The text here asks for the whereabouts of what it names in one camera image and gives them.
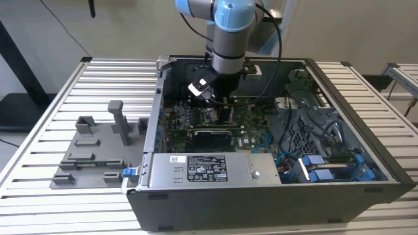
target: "sticker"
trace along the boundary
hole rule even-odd
[[[169,156],[171,163],[185,163],[185,156]]]
[[[228,181],[224,156],[187,156],[187,179],[189,182]]]

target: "power supply label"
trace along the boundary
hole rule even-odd
[[[224,156],[187,156],[187,179],[189,182],[228,181]]]

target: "green circuit board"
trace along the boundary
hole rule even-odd
[[[254,148],[267,142],[268,119],[274,112],[274,103],[260,101],[248,106],[234,107],[228,121],[219,123],[214,108],[191,107],[177,103],[165,108],[165,143],[168,152],[238,152],[254,151]],[[220,131],[231,133],[231,144],[220,148],[192,148],[196,131]],[[270,145],[256,149],[258,153],[278,152],[272,139]]]

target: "metal rail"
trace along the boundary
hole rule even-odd
[[[418,131],[351,67],[319,63],[359,116],[414,181],[418,182]],[[48,114],[13,156],[0,188],[0,235],[147,234],[119,188],[49,189],[49,180],[75,134],[80,115],[109,122],[105,103],[124,101],[128,120],[149,115],[155,61],[99,60],[80,65]],[[391,204],[372,206],[347,225],[284,226],[195,231],[195,234],[415,234],[418,188]]]
[[[406,91],[418,98],[418,64],[388,63],[383,75],[391,77]]]

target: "gray floor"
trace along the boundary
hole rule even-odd
[[[20,145],[25,140],[28,133],[7,133],[0,132],[0,139],[8,141],[16,145]],[[8,160],[12,158],[17,147],[0,142],[0,171],[8,163]]]

